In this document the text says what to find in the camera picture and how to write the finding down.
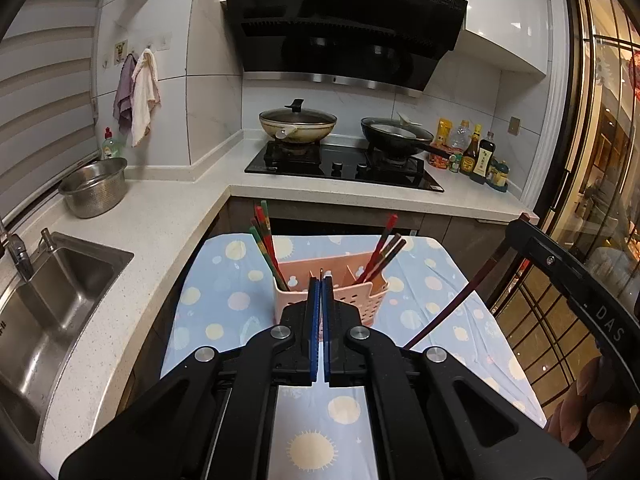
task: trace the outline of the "screw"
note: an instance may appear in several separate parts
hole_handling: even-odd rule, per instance
[[[291,329],[288,326],[278,325],[271,329],[271,337],[274,339],[286,339],[291,335]]]
[[[432,363],[441,363],[447,358],[447,351],[439,346],[432,346],[427,348],[426,355]]]
[[[208,363],[216,355],[216,351],[210,346],[201,346],[196,350],[194,357],[201,363]]]
[[[349,330],[349,335],[354,339],[366,339],[371,335],[371,332],[366,326],[354,326]]]

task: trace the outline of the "table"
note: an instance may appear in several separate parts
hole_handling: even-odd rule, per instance
[[[462,290],[467,280],[433,238],[407,244],[383,275],[389,290],[373,328],[407,343]],[[377,236],[274,237],[279,261],[372,251]],[[251,235],[207,240],[185,280],[164,364],[165,375],[203,345],[226,351],[274,324],[273,280]],[[473,293],[414,347],[441,346],[540,426],[540,404],[495,319]],[[318,378],[323,377],[322,358]],[[270,480],[376,480],[362,387],[283,386],[278,391]]]

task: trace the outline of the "gas stove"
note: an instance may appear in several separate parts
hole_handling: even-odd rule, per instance
[[[295,146],[270,141],[244,171],[444,191],[424,171],[424,161],[420,158],[410,156],[401,162],[389,160],[384,153],[371,147],[363,150],[319,143]]]

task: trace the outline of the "dish soap bottle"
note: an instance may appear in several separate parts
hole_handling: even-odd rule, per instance
[[[480,141],[480,131],[482,130],[482,124],[476,124],[473,135],[471,135],[471,142],[466,147],[465,153],[462,154],[462,160],[460,161],[460,173],[465,175],[471,175],[478,160],[478,142]]]
[[[476,165],[469,177],[471,180],[478,184],[484,184],[486,182],[486,175],[491,165],[491,160],[494,158],[495,144],[494,133],[487,132],[486,139],[480,141],[480,147],[478,149],[478,158],[476,159]]]
[[[120,156],[120,143],[113,139],[111,129],[104,131],[104,142],[102,143],[102,158],[116,158]]]
[[[447,146],[454,150],[460,150],[460,153],[462,153],[469,142],[469,135],[469,121],[462,121],[456,131],[450,134],[449,139],[447,139]]]

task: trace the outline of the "hanging towel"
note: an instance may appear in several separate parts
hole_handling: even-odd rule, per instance
[[[116,99],[113,101],[113,117],[118,121],[121,133],[127,133],[131,129],[131,97],[133,95],[133,71],[137,60],[133,54],[129,54],[124,60],[120,72],[120,82],[116,91]]]
[[[151,110],[160,102],[158,66],[154,54],[148,48],[140,56],[131,78],[134,83],[131,145],[135,148],[149,133]]]

